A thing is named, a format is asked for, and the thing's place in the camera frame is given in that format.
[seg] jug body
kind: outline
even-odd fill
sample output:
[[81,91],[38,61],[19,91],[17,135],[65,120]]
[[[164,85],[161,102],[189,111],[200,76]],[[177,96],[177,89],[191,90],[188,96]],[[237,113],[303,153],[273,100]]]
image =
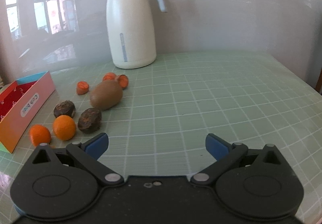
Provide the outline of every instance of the jug body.
[[107,0],[106,22],[115,66],[134,69],[155,60],[157,51],[148,0]]

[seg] jug base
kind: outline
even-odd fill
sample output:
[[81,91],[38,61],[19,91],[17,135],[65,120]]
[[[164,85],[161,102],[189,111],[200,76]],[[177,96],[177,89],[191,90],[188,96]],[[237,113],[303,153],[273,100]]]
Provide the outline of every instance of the jug base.
[[139,60],[139,61],[128,61],[128,62],[113,61],[113,63],[116,67],[121,68],[121,69],[136,69],[136,68],[141,68],[141,67],[151,64],[152,62],[155,61],[156,57],[157,56],[153,56],[151,58],[146,58],[146,59]]

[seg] carrot piece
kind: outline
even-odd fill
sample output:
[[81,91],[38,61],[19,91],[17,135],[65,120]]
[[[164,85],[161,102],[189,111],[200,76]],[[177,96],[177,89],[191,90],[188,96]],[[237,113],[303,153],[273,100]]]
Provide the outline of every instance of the carrot piece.
[[89,89],[90,89],[90,86],[88,85],[87,82],[80,81],[77,83],[76,93],[78,95],[83,95],[83,94],[87,93]]
[[108,72],[107,74],[104,75],[102,81],[105,80],[114,80],[116,78],[116,74],[113,72]]
[[128,77],[124,74],[117,75],[115,80],[119,83],[122,89],[125,89],[128,86]]

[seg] blue gripper pad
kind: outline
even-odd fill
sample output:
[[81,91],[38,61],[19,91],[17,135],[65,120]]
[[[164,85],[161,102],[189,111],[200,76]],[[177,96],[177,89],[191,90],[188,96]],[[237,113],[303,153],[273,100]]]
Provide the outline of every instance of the blue gripper pad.
[[231,144],[222,140],[218,136],[209,133],[206,137],[206,150],[217,161],[226,156],[232,149]]
[[97,160],[108,148],[108,136],[106,133],[100,133],[83,145],[84,152]]

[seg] open box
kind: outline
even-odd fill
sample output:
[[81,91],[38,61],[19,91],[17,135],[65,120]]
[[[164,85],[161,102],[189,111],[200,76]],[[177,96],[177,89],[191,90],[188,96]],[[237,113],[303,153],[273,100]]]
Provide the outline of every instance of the open box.
[[55,90],[49,72],[17,79],[0,94],[0,150],[12,153],[41,106]]

